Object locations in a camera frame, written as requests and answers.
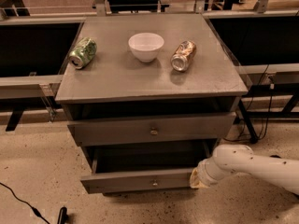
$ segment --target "open drawer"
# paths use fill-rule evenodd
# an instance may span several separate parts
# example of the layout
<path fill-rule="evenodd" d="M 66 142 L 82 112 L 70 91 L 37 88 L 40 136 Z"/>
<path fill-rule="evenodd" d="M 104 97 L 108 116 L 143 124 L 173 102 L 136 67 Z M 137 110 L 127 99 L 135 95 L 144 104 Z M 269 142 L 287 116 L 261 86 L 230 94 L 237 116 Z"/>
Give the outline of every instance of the open drawer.
<path fill-rule="evenodd" d="M 215 140 L 88 147 L 93 173 L 81 178 L 88 193 L 187 188 L 193 167 Z"/>
<path fill-rule="evenodd" d="M 189 139 L 223 138 L 235 112 L 72 121 L 78 146 L 101 146 Z"/>

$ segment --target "drawer knob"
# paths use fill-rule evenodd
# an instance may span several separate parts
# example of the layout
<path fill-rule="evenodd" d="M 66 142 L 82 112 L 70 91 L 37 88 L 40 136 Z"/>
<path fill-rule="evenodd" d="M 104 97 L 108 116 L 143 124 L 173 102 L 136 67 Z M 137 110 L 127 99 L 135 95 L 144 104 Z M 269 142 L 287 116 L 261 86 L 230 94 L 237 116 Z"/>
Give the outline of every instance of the drawer knob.
<path fill-rule="evenodd" d="M 151 128 L 151 130 L 150 130 L 150 134 L 151 135 L 158 135 L 158 130 L 156 129 L 156 128 Z"/>
<path fill-rule="evenodd" d="M 157 180 L 153 180 L 152 186 L 155 187 L 155 188 L 157 188 L 159 186 Z"/>

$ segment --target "concrete floor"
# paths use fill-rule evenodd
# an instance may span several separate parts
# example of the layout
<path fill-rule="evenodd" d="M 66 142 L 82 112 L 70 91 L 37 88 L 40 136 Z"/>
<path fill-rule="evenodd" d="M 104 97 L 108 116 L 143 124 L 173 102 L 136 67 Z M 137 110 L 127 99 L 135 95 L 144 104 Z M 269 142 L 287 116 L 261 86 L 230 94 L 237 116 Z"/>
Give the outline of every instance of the concrete floor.
<path fill-rule="evenodd" d="M 46 111 L 25 112 L 14 132 L 6 133 L 9 114 L 0 116 L 0 182 L 57 223 L 66 206 L 69 223 L 298 223 L 299 200 L 288 191 L 250 175 L 239 174 L 209 189 L 87 194 L 80 177 L 91 170 L 66 128 L 63 111 L 53 123 Z M 255 128 L 259 130 L 260 121 Z M 234 125 L 228 138 L 237 137 Z M 271 121 L 265 139 L 251 147 L 256 154 L 299 159 L 297 121 Z M 1 223 L 45 223 L 0 186 Z"/>

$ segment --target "white bowl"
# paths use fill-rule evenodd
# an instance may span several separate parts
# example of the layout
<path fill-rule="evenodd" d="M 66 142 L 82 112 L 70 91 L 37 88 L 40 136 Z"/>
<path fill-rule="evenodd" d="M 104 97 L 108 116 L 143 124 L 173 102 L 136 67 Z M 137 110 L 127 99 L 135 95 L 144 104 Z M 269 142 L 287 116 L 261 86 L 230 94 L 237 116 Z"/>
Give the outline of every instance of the white bowl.
<path fill-rule="evenodd" d="M 131 36 L 128 43 L 131 52 L 139 61 L 149 63 L 157 57 L 164 39 L 156 34 L 143 33 Z"/>

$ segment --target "can lying on its side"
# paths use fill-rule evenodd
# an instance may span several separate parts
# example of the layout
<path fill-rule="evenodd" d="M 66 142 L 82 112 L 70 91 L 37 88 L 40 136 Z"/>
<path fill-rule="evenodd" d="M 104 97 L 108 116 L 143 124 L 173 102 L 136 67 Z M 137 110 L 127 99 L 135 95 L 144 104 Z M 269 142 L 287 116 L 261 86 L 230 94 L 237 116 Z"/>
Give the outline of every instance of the can lying on its side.
<path fill-rule="evenodd" d="M 71 50 L 68 55 L 68 61 L 76 69 L 82 69 L 93 59 L 96 49 L 96 43 L 89 37 L 84 37 Z"/>
<path fill-rule="evenodd" d="M 172 67 L 179 71 L 184 72 L 188 69 L 192 62 L 192 58 L 196 54 L 196 45 L 192 41 L 184 41 L 177 48 L 175 54 L 171 57 Z"/>

